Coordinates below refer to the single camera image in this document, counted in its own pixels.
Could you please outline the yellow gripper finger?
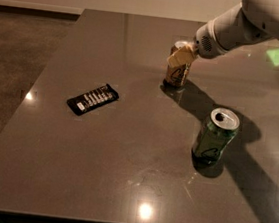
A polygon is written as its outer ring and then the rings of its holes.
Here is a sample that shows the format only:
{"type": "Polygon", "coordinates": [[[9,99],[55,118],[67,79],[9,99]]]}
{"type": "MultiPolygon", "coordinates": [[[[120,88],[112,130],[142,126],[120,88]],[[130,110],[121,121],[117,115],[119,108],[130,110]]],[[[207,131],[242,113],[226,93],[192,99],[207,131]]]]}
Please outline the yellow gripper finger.
{"type": "Polygon", "coordinates": [[[178,62],[191,63],[197,59],[196,54],[193,52],[193,49],[188,45],[184,45],[183,47],[178,49],[176,52],[173,53],[173,56],[178,62]]]}
{"type": "Polygon", "coordinates": [[[178,55],[178,54],[172,54],[171,56],[168,57],[168,66],[170,68],[174,67],[180,67],[181,65],[184,64],[185,57],[183,55],[178,55]]]}

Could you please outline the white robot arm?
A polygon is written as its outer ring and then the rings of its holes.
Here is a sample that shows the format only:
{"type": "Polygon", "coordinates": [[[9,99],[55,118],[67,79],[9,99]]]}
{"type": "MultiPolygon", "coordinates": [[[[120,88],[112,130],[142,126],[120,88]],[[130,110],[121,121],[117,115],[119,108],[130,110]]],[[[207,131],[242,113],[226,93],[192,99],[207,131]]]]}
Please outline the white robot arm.
{"type": "Polygon", "coordinates": [[[200,27],[194,41],[173,52],[167,62],[179,67],[272,38],[279,41],[279,0],[242,0],[200,27]]]}

